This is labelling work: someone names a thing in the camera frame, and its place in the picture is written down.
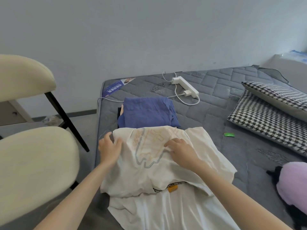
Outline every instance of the pink fabric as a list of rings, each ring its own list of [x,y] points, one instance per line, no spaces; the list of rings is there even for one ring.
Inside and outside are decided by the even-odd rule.
[[[285,164],[276,187],[287,204],[296,206],[307,215],[307,163]]]

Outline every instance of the white power strip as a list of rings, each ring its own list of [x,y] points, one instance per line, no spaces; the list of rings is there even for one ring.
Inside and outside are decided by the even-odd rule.
[[[173,85],[181,85],[182,88],[184,88],[186,91],[189,90],[190,92],[186,92],[185,96],[192,96],[193,98],[197,98],[199,95],[199,92],[193,87],[191,86],[183,77],[179,76],[179,77],[173,77],[172,78],[172,84]]]

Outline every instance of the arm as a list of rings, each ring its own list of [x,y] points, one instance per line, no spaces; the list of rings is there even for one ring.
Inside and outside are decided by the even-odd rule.
[[[75,230],[103,179],[117,162],[122,140],[110,140],[111,132],[99,141],[100,164],[34,230]]]
[[[234,185],[223,179],[208,164],[200,160],[194,149],[183,139],[172,139],[164,147],[171,148],[173,160],[196,173],[210,188],[242,230],[291,230],[272,213]]]

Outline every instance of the mattress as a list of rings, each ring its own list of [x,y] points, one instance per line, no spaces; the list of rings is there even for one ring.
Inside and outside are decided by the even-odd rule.
[[[174,73],[164,75],[170,81]],[[292,220],[285,211],[282,201],[277,196],[271,178],[266,170],[290,161],[305,161],[302,156],[288,148],[260,137],[246,129],[227,121],[244,91],[242,81],[258,81],[276,84],[287,88],[287,80],[274,70],[257,69],[253,66],[215,69],[207,71],[177,72],[199,91],[200,103],[188,106],[172,97],[181,128],[203,127],[211,136],[217,149],[235,166],[237,173],[233,184],[248,194],[279,219],[292,227]],[[124,100],[125,97],[174,96],[175,85],[163,79],[162,74],[137,77],[108,98]],[[117,80],[105,81],[102,90]],[[177,86],[177,93],[183,91]],[[191,96],[181,96],[186,103],[196,103]],[[117,129],[117,112],[121,102],[105,99],[98,101],[98,133],[101,139],[105,133]],[[234,133],[235,137],[225,137],[224,133]],[[95,166],[99,163],[99,152],[96,152]],[[116,220],[108,212],[108,195],[101,194],[97,202],[108,221]]]

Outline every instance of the baseboard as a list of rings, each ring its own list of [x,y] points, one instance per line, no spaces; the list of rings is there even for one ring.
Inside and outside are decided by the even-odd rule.
[[[82,116],[82,115],[92,115],[92,114],[96,114],[97,113],[97,110],[96,109],[93,109],[93,110],[84,110],[84,111],[77,111],[77,112],[70,112],[70,113],[66,113],[67,116],[69,118],[72,118],[72,117],[77,117],[77,116]],[[32,120],[34,122],[40,122],[42,121],[44,118],[46,118],[46,116],[41,116],[41,117],[35,117],[35,118],[32,118]]]

